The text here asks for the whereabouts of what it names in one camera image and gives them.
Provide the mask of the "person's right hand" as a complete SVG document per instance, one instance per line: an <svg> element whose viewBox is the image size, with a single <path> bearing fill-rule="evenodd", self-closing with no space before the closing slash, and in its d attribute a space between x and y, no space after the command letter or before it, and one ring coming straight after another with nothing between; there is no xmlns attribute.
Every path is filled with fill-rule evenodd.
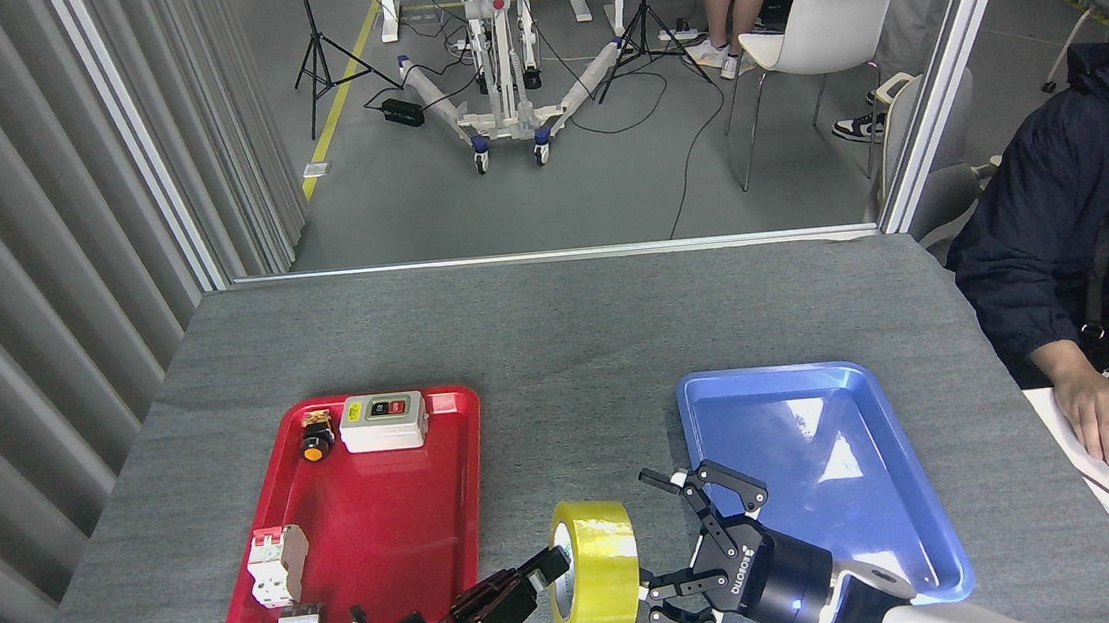
<svg viewBox="0 0 1109 623"><path fill-rule="evenodd" d="M1093 370L1074 372L1059 379L1054 394L1087 455L1109 464L1109 380Z"/></svg>

